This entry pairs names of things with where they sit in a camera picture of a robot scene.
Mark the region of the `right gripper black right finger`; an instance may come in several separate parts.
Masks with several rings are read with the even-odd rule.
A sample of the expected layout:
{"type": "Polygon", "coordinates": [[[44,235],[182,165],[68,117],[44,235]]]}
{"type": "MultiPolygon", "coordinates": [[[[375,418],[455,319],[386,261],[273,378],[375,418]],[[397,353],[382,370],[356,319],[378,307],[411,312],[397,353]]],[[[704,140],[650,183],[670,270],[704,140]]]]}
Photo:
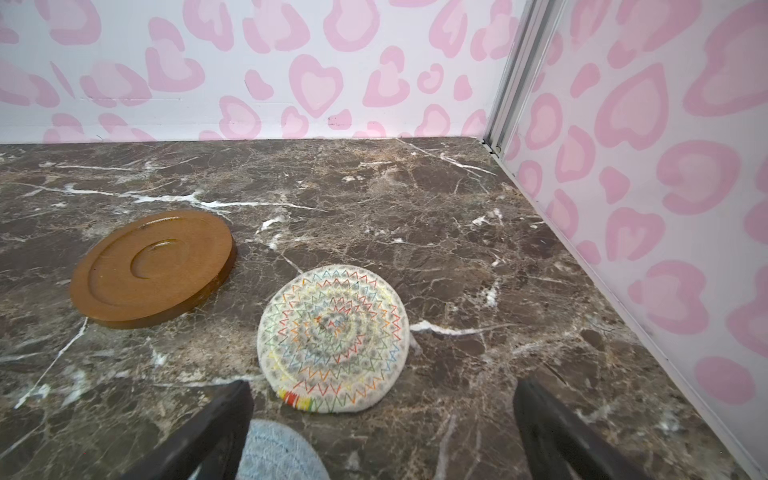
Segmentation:
{"type": "Polygon", "coordinates": [[[538,382],[517,382],[513,412],[534,479],[648,476],[538,382]]]}

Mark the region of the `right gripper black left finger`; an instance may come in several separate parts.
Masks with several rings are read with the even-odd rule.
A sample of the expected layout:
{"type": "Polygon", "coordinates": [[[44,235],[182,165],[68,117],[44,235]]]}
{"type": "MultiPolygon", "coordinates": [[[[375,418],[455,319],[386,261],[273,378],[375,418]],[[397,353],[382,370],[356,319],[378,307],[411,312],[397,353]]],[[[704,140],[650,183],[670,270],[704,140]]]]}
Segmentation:
{"type": "Polygon", "coordinates": [[[253,411],[250,384],[234,381],[121,477],[234,479],[253,411]]]}

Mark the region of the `grey woven coaster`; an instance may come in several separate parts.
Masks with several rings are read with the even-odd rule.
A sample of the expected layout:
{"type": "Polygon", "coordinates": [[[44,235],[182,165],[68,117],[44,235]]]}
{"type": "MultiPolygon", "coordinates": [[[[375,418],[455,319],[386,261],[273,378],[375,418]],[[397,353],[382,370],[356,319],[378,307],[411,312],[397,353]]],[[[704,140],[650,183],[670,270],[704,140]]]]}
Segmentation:
{"type": "Polygon", "coordinates": [[[236,479],[315,479],[330,476],[311,444],[292,428],[252,420],[236,479]]]}

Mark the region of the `multicolour woven coaster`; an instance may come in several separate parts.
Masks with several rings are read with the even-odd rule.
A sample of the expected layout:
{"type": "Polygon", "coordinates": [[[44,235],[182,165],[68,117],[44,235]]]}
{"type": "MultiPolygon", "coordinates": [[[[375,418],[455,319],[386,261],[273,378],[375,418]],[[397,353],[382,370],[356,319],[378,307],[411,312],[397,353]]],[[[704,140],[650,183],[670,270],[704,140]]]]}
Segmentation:
{"type": "Polygon", "coordinates": [[[270,299],[258,327],[258,361],[285,404],[359,412],[392,389],[410,338],[392,286],[367,269],[329,265],[300,274],[270,299]]]}

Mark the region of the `brown wooden coaster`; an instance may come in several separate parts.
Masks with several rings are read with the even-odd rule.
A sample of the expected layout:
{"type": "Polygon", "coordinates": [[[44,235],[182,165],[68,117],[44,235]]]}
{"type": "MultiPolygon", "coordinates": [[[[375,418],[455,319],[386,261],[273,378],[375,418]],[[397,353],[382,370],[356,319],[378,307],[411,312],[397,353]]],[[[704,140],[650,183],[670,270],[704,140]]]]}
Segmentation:
{"type": "Polygon", "coordinates": [[[143,217],[111,233],[75,268],[70,297],[94,322],[137,329],[174,319],[210,297],[237,256],[220,217],[177,210],[143,217]]]}

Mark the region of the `aluminium frame post right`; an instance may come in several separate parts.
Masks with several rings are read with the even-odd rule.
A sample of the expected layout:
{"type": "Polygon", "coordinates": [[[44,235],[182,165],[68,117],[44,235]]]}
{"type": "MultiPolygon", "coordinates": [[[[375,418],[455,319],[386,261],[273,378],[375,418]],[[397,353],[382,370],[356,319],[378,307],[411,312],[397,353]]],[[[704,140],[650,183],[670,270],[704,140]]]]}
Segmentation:
{"type": "Polygon", "coordinates": [[[484,144],[504,155],[568,1],[527,1],[488,117],[484,144]]]}

